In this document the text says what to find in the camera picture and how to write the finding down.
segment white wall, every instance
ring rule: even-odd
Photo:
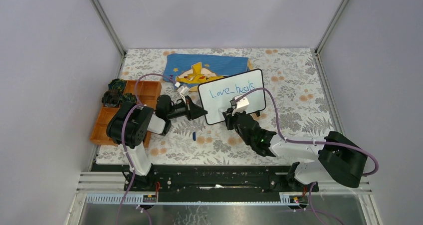
[[[0,223],[63,224],[119,55],[89,0],[0,0]]]
[[[385,225],[423,224],[423,0],[351,0],[321,57]]]
[[[100,0],[129,48],[315,48],[341,0]]]

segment orange tray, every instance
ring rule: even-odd
[[[123,93],[135,94],[135,80],[127,80],[125,90]],[[160,96],[162,91],[162,85],[156,81],[140,81],[138,83],[138,98],[141,102],[148,107],[156,108],[157,98]],[[113,116],[118,112],[119,108],[108,108],[101,107],[100,113],[98,114],[97,121],[95,122],[93,132],[91,133],[90,141],[94,144],[99,145],[114,145],[113,140],[106,135],[107,125]],[[144,148],[148,148],[150,143],[151,132],[147,132],[144,139]]]

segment metal frame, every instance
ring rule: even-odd
[[[336,26],[336,23],[339,20],[339,17],[344,12],[345,7],[347,6],[350,0],[342,0],[341,4],[338,6],[335,15],[332,17],[332,20],[329,23],[328,28],[326,29],[325,33],[323,34],[322,39],[320,40],[319,44],[316,47],[316,54],[320,54],[322,52],[323,47],[325,46],[330,34],[332,33],[333,29]]]
[[[98,16],[101,19],[101,22],[103,23],[104,27],[107,30],[107,33],[109,34],[110,38],[112,39],[113,43],[116,46],[116,49],[119,51],[121,56],[125,56],[126,50],[123,47],[118,35],[116,34],[115,30],[113,29],[112,24],[110,23],[109,19],[107,18],[106,13],[103,10],[103,7],[101,6],[101,3],[99,0],[90,0],[92,2],[92,5],[94,9],[96,10]]]
[[[113,26],[111,25],[99,0],[91,0],[91,2],[97,14],[99,15],[103,25],[105,26],[110,38],[115,44],[118,52],[122,56],[121,65],[116,73],[116,78],[117,78],[119,77],[122,65],[124,63],[125,54],[126,54],[125,48],[122,45],[121,41],[119,40],[119,37],[117,36],[115,30],[113,29]],[[333,126],[335,130],[342,133],[344,133],[345,131],[342,126],[338,110],[336,109],[336,104],[333,100],[331,89],[327,81],[326,73],[324,71],[324,67],[323,67],[319,54],[322,51],[324,45],[326,44],[331,32],[335,28],[336,23],[338,22],[342,12],[345,10],[345,7],[348,4],[348,2],[349,0],[342,0],[332,20],[330,21],[330,24],[327,27],[322,39],[317,45],[316,49],[312,49],[313,59],[316,64],[317,73],[320,77],[323,93],[325,94],[325,97],[329,106],[329,110],[330,110],[329,114],[332,118]],[[87,167],[88,171],[90,171],[92,168],[92,164],[93,164],[92,162],[95,161],[95,157],[97,155],[98,149],[99,147],[93,150],[93,153],[90,159],[90,165]],[[78,186],[77,186],[75,198],[72,203],[71,210],[69,211],[68,217],[65,221],[65,224],[68,224],[68,225],[79,224],[84,206],[87,203],[88,196],[95,196],[100,194],[102,194],[102,196],[110,195],[111,197],[123,196],[124,182],[125,182],[125,179],[120,172],[82,172],[79,179]],[[362,206],[362,210],[363,210],[367,224],[370,224],[370,225],[382,224],[379,212],[375,205],[375,201],[373,198],[372,190],[369,185],[369,181],[366,177],[362,178],[360,186],[357,189],[350,189],[335,182],[319,183],[319,187],[320,187],[320,191],[316,192],[315,194],[321,194],[321,195],[350,195],[351,193],[355,194],[360,200],[360,204]],[[130,192],[129,194],[133,196],[139,196],[139,195],[150,194],[150,192]],[[283,198],[289,195],[301,195],[301,193],[280,193],[280,196],[282,198],[281,201],[284,201]],[[203,205],[203,203],[181,203],[181,205],[200,205],[200,204]],[[218,204],[219,205],[223,205],[223,204],[234,205],[234,203],[218,203]],[[265,203],[260,203],[260,202],[236,203],[236,205],[246,205],[246,204],[265,205]]]

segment metal corner post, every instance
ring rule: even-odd
[[[107,33],[109,34],[110,38],[112,39],[113,43],[116,46],[116,49],[119,51],[122,58],[125,56],[125,48],[123,47],[119,37],[117,36],[115,30],[113,29],[112,24],[110,23],[109,19],[107,18],[106,13],[104,12],[103,7],[101,6],[101,3],[99,0],[90,0],[93,4],[93,7],[95,8],[98,16],[101,19],[101,22],[103,23],[104,27],[107,30]]]
[[[344,12],[345,7],[347,6],[349,1],[350,0],[342,0],[341,4],[339,4],[339,6],[338,6],[338,8],[335,12],[335,15],[332,17],[332,20],[330,21],[328,28],[326,29],[325,33],[323,34],[322,39],[320,40],[319,44],[316,47],[315,52],[316,52],[317,55],[320,54],[323,47],[325,46],[325,43],[327,42],[330,34],[332,33],[333,29],[335,28],[336,23],[339,20],[339,17],[341,16],[342,12]]]

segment floral pattern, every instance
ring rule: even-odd
[[[283,134],[317,138],[333,129],[310,49],[130,49],[120,77],[136,80],[146,73],[163,73],[166,56],[172,53],[248,57],[253,68],[263,71],[264,86],[275,97]],[[148,80],[160,81],[162,94],[168,94],[174,101],[178,99],[171,83],[159,76]],[[190,96],[201,105],[197,92],[191,92]],[[262,128],[275,131],[275,112],[268,96],[266,104],[261,115],[253,115],[253,118]],[[166,136],[152,134],[146,152],[154,164],[290,165],[305,161],[294,157],[262,157],[223,123],[209,126],[204,117],[193,121],[185,117],[173,119]],[[106,145],[100,147],[96,162],[128,163],[120,147]]]

